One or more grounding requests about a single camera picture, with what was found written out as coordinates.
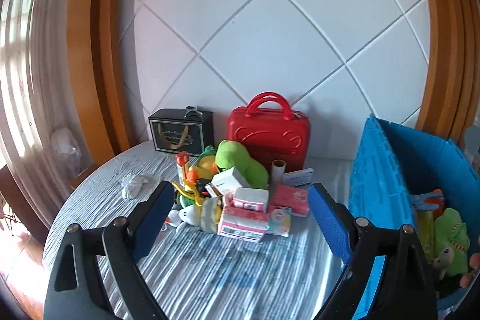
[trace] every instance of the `screw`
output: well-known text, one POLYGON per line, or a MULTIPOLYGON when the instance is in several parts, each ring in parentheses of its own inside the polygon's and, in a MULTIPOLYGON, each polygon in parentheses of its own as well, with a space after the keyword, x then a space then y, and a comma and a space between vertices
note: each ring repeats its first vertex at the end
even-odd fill
POLYGON ((70 226, 67 228, 67 232, 68 232, 69 234, 72 234, 72 233, 78 231, 79 229, 80 229, 80 225, 77 224, 77 223, 75 223, 75 224, 70 225, 70 226))
POLYGON ((410 225, 410 224, 405 224, 403 226, 403 231, 406 233, 406 234, 413 234, 415 232, 415 229, 410 225))
POLYGON ((357 222, 358 226, 366 227, 368 226, 368 224, 370 224, 365 217, 358 217, 358 219, 356 219, 355 221, 357 222))
POLYGON ((113 220, 113 225, 116 227, 124 226, 126 223, 127 223, 126 217, 117 217, 115 220, 113 220))

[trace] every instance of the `red suitcase handle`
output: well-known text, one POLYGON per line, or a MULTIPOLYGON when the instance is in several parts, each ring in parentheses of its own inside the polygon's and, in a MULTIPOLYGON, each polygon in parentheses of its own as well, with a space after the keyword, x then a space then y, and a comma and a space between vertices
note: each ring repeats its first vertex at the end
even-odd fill
POLYGON ((271 91, 262 92, 261 94, 258 94, 256 97, 253 97, 252 100, 250 101, 250 103, 248 104, 248 106, 253 105, 256 100, 266 98, 266 97, 275 97, 275 98, 283 101, 283 104, 285 106, 290 106, 289 103, 287 102, 287 100, 285 98, 283 98, 280 94, 277 94, 276 92, 271 92, 271 91))
POLYGON ((282 99, 279 98, 274 98, 274 97, 267 97, 267 98, 261 98, 257 99, 255 102, 251 103, 248 105, 247 112, 245 113, 246 117, 253 117, 256 112, 258 107, 266 102, 276 102, 279 104, 282 109, 283 109, 283 118, 290 121, 296 119, 295 115, 292 112, 292 109, 290 109, 289 103, 282 97, 282 99))

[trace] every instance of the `curtain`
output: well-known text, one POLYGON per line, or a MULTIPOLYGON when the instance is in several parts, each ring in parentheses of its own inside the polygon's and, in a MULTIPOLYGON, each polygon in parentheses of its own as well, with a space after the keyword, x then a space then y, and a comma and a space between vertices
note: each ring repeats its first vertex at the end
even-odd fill
POLYGON ((0 150, 47 228, 71 193, 50 141, 54 130, 68 127, 59 2, 0 0, 0 150))

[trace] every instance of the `round table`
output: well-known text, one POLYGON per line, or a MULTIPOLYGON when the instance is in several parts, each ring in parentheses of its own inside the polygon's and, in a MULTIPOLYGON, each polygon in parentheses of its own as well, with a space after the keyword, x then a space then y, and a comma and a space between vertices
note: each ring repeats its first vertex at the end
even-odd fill
MULTIPOLYGON (((347 202, 351 162, 309 159, 315 181, 337 202, 347 202)), ((113 158, 90 175, 59 211, 46 240, 45 268, 51 270, 66 228, 106 226, 128 216, 146 200, 161 180, 176 180, 172 154, 154 150, 146 141, 113 158), (137 199, 122 199, 120 181, 128 174, 147 175, 137 199)), ((115 314, 130 318, 107 261, 99 267, 115 314)), ((160 232, 138 268, 154 297, 171 320, 229 319, 310 320, 341 272, 315 220, 293 217, 288 238, 266 235, 250 243, 201 232, 188 226, 181 233, 160 232)))

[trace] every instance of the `white cylinder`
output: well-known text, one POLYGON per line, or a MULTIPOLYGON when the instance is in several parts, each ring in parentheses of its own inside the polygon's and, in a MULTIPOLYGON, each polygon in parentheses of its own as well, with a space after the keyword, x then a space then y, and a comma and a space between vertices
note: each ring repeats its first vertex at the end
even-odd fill
POLYGON ((285 173, 286 163, 283 160, 274 160, 272 162, 272 173, 270 174, 270 185, 276 186, 283 183, 283 174, 285 173))

